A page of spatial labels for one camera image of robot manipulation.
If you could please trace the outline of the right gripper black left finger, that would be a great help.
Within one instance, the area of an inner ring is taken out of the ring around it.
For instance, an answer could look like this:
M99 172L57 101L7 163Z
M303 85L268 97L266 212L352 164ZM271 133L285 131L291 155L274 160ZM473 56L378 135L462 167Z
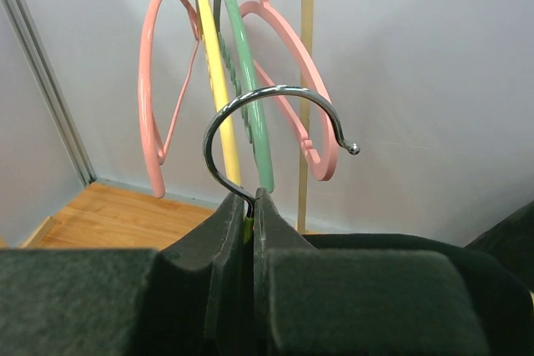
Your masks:
M1 253L4 355L243 355L244 205L151 248Z

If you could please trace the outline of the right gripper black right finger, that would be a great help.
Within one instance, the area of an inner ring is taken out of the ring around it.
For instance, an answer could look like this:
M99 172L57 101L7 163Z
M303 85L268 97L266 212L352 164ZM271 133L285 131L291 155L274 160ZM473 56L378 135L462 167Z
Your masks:
M254 331L268 355L487 355L448 257L318 249L254 197Z

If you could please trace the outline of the pink hanger with metal hook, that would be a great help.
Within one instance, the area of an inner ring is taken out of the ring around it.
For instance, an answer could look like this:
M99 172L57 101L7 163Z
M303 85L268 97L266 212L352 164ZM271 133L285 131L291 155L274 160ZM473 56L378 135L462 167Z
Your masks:
M162 198L166 194L162 166L168 156L179 112L192 77L194 61L199 49L199 22L198 16L189 0L178 0L184 7L189 26L194 39L194 48L189 59L189 65L182 88L174 106L167 133L163 135L155 116L155 75L154 75L154 44L156 23L160 8L164 0L150 0L145 13L139 45L138 67L138 109L139 132L144 155L145 167L149 176L153 195Z

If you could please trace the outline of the black t shirt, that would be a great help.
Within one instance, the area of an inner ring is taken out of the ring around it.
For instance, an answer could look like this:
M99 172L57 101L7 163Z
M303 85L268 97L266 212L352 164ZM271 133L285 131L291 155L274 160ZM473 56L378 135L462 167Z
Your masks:
M464 247L399 233L306 234L316 248L427 250L462 276L492 355L533 354L533 203Z

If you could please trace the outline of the yellow hanger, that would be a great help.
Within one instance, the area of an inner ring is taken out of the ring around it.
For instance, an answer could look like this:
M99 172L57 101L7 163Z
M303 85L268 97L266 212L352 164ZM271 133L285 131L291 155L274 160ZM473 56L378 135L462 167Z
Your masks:
M218 112L229 102L218 35L210 1L195 0L195 2L199 17L200 37L204 44L209 84L214 98L215 109ZM229 118L229 120L226 120L220 125L219 136L221 139L226 178L239 186L241 184L241 174L232 118Z

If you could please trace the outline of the mint green hanger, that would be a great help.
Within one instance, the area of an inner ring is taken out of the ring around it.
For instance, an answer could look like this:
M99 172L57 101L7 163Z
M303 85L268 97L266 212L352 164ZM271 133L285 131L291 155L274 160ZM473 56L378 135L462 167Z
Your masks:
M226 8L229 25L234 37L237 60L234 61L221 33L221 9ZM244 20L237 0L214 0L214 25L219 40L220 52L229 73L235 94L239 97L254 91L258 86L254 59L249 46ZM270 139L261 102L253 101L241 108L241 116L247 138L252 146L260 187L273 191L274 172L270 151Z

